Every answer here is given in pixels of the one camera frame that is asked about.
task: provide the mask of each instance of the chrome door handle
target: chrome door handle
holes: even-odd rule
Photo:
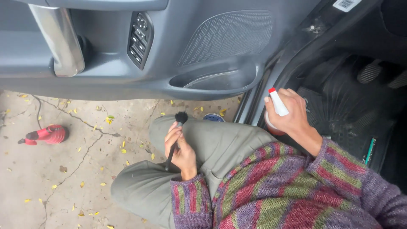
[[[58,77],[72,77],[82,72],[85,61],[67,9],[28,6],[53,54],[55,74]]]

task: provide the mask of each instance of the black bristle brush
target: black bristle brush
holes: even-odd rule
[[[182,126],[187,120],[188,120],[188,115],[186,114],[185,111],[180,111],[175,115],[175,120],[178,122],[177,127]],[[165,170],[168,171],[170,168],[170,164],[171,164],[171,160],[173,159],[173,155],[174,155],[174,150],[175,150],[175,145],[177,144],[177,142],[175,142],[170,149],[170,154],[168,154],[168,159],[167,159],[167,163],[165,163]]]

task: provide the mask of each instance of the striped sweater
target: striped sweater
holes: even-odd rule
[[[316,158],[281,142],[230,171],[210,201],[203,175],[171,181],[176,229],[407,228],[407,197],[333,141]]]

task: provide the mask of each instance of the gray pants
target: gray pants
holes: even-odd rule
[[[164,154],[164,137],[173,115],[157,118],[150,125],[150,141]],[[197,166],[205,175],[213,198],[223,177],[253,151],[277,141],[265,130],[238,123],[219,123],[189,119],[183,126],[186,141],[195,150]],[[164,164],[142,161],[130,165],[113,181],[112,198],[127,211],[153,224],[174,229],[171,208],[171,178],[180,176],[175,167],[165,171]]]

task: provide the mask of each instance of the fallen leaf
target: fallen leaf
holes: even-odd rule
[[[59,171],[60,171],[60,172],[67,172],[67,171],[68,171],[68,168],[67,168],[67,167],[64,167],[64,166],[62,166],[62,165],[60,165],[60,166],[59,166]]]

